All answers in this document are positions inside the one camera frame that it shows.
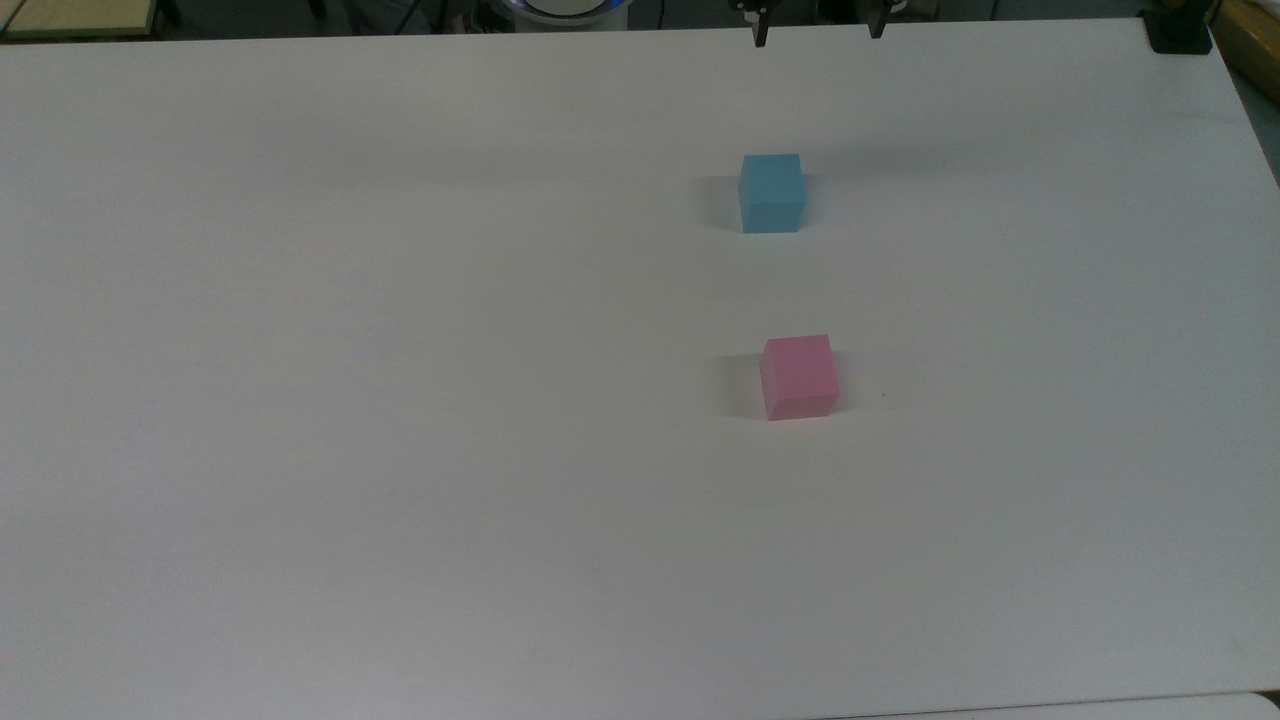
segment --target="cube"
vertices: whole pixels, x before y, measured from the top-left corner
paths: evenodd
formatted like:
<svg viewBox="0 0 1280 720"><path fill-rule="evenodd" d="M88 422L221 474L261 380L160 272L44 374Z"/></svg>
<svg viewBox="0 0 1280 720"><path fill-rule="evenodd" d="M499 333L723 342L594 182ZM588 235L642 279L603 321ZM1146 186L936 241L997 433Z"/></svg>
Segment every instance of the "cube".
<svg viewBox="0 0 1280 720"><path fill-rule="evenodd" d="M760 356L760 387L771 420L831 415L840 397L831 340L814 334L765 342Z"/></svg>
<svg viewBox="0 0 1280 720"><path fill-rule="evenodd" d="M742 232L796 232L808 201L799 155L748 155L737 179Z"/></svg>

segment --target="blue cube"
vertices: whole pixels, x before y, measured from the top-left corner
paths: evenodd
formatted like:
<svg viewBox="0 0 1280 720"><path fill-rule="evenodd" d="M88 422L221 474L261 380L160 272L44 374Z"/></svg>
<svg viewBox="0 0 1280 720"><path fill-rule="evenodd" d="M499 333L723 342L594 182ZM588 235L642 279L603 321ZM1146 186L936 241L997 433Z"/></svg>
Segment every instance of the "blue cube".
<svg viewBox="0 0 1280 720"><path fill-rule="evenodd" d="M796 232L808 196L799 155L748 155L737 181L742 232Z"/></svg>

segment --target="pink cube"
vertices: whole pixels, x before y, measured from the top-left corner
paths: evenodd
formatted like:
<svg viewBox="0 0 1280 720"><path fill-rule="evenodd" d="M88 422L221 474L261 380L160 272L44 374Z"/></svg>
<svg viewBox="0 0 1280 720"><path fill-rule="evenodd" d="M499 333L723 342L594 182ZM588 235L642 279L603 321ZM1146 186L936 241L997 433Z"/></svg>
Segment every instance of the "pink cube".
<svg viewBox="0 0 1280 720"><path fill-rule="evenodd" d="M774 338L760 356L764 410L771 420L831 415L840 397L836 357L824 334Z"/></svg>

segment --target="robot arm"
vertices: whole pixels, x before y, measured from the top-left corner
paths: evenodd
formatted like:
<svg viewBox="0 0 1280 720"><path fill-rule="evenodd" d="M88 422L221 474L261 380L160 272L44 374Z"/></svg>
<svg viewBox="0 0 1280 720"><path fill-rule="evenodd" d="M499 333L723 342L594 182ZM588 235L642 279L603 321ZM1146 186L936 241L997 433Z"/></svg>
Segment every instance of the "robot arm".
<svg viewBox="0 0 1280 720"><path fill-rule="evenodd" d="M755 46L764 47L764 41L769 36L769 22L773 19L773 10L782 0L728 0L728 6L742 13L742 18L751 23L751 33L755 36ZM884 24L888 22L890 12L901 4L901 0L870 0L870 17L867 28L872 37L884 35Z"/></svg>

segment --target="table surface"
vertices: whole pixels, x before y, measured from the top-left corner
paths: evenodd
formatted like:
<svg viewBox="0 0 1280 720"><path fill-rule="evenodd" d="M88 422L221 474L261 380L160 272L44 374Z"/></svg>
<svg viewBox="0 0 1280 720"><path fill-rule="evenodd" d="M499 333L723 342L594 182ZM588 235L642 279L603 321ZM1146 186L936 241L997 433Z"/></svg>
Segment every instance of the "table surface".
<svg viewBox="0 0 1280 720"><path fill-rule="evenodd" d="M155 0L27 0L4 36L18 40L146 35L151 32L154 14Z"/></svg>
<svg viewBox="0 0 1280 720"><path fill-rule="evenodd" d="M0 49L6 717L1280 687L1280 193L1137 20ZM744 154L797 234L742 236ZM829 333L826 419L758 354Z"/></svg>

